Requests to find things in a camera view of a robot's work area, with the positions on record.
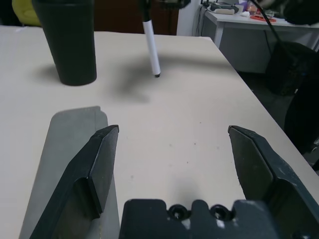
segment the black tumbler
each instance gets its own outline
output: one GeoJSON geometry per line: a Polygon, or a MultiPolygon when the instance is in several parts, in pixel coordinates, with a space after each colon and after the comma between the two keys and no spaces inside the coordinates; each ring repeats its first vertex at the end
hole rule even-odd
{"type": "Polygon", "coordinates": [[[62,83],[96,79],[94,0],[32,0],[62,83]]]}

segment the floor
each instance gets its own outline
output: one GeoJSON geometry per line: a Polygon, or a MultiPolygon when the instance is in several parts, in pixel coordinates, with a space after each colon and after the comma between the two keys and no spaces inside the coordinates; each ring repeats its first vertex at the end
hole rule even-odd
{"type": "MultiPolygon", "coordinates": [[[[263,104],[269,114],[284,130],[285,116],[287,109],[293,96],[278,96],[273,94],[266,87],[267,76],[265,74],[243,73],[238,72],[241,78],[245,81],[251,91],[263,104]]],[[[319,159],[319,149],[313,153],[303,155],[305,160],[312,166],[319,159]]]]}

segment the cable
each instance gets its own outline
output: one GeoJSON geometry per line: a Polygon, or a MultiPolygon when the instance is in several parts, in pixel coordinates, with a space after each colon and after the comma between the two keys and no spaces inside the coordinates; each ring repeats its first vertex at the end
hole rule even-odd
{"type": "Polygon", "coordinates": [[[267,36],[266,30],[264,30],[264,34],[265,34],[265,39],[266,39],[266,42],[267,42],[267,47],[268,47],[269,53],[271,55],[272,52],[271,52],[271,49],[270,49],[270,45],[269,45],[269,41],[268,41],[268,36],[267,36]]]}
{"type": "Polygon", "coordinates": [[[172,10],[169,9],[168,10],[168,34],[169,35],[172,35],[172,32],[171,32],[171,16],[172,16],[172,10]]]}
{"type": "Polygon", "coordinates": [[[290,53],[290,51],[288,51],[288,49],[286,48],[286,46],[283,44],[283,42],[281,41],[278,33],[275,31],[274,27],[272,26],[272,24],[270,23],[267,15],[265,14],[264,10],[259,6],[258,3],[255,2],[255,0],[250,0],[260,11],[260,13],[262,14],[262,16],[264,17],[264,19],[266,20],[266,23],[268,24],[268,26],[270,27],[271,31],[273,32],[273,35],[275,36],[275,38],[277,39],[278,43],[281,45],[281,47],[283,48],[283,50],[287,53],[288,56],[290,56],[292,59],[296,60],[295,56],[292,55],[290,53]]]}
{"type": "Polygon", "coordinates": [[[204,15],[203,15],[203,23],[201,24],[201,33],[200,36],[203,36],[203,29],[204,29],[204,21],[205,21],[205,13],[208,11],[208,9],[206,8],[204,15]]]}
{"type": "Polygon", "coordinates": [[[201,14],[201,9],[203,8],[203,6],[201,6],[200,7],[200,9],[199,9],[199,13],[198,13],[198,20],[197,20],[197,28],[196,28],[196,33],[195,33],[195,35],[199,35],[199,20],[200,20],[200,14],[201,14]]]}

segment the table surface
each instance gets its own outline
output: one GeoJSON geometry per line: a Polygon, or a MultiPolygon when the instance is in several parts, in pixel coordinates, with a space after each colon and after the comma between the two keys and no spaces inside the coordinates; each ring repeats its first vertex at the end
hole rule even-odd
{"type": "MultiPolygon", "coordinates": [[[[206,16],[212,17],[211,20],[215,20],[217,22],[233,22],[233,23],[245,23],[245,24],[257,24],[257,25],[267,25],[265,21],[259,21],[255,19],[251,19],[249,17],[244,17],[239,14],[234,15],[226,15],[226,14],[217,14],[213,12],[206,12],[206,16]]],[[[276,22],[272,22],[273,26],[288,26],[288,27],[303,27],[303,28],[319,28],[319,24],[314,25],[293,25],[288,23],[284,19],[276,18],[276,22]]]]}
{"type": "Polygon", "coordinates": [[[144,35],[96,32],[98,78],[69,87],[57,78],[42,29],[1,26],[0,35],[2,238],[18,238],[52,116],[90,106],[120,126],[120,217],[132,198],[188,208],[195,199],[228,208],[244,199],[229,125],[264,136],[319,203],[319,177],[210,40],[156,36],[156,79],[144,35]]]}

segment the small object on desk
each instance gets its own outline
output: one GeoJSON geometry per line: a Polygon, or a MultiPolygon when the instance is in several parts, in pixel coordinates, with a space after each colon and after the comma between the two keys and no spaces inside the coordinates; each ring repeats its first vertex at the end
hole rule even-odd
{"type": "Polygon", "coordinates": [[[248,11],[242,12],[240,15],[244,17],[250,17],[250,13],[248,11]]]}
{"type": "Polygon", "coordinates": [[[230,5],[230,4],[225,4],[225,3],[218,3],[218,2],[213,2],[210,7],[208,8],[209,11],[212,11],[214,13],[220,13],[220,14],[230,14],[230,11],[216,11],[218,9],[222,10],[233,10],[231,12],[234,12],[233,14],[238,12],[238,8],[235,5],[230,5]]]}
{"type": "Polygon", "coordinates": [[[235,10],[234,9],[216,9],[213,11],[213,13],[216,14],[225,14],[225,15],[234,15],[235,14],[235,10]]]}
{"type": "MultiPolygon", "coordinates": [[[[266,21],[262,16],[250,16],[251,19],[266,21]]],[[[276,22],[276,19],[269,19],[270,22],[276,22]]]]}
{"type": "Polygon", "coordinates": [[[249,13],[253,16],[257,12],[257,7],[251,1],[249,1],[247,4],[247,11],[249,11],[249,13]]]}

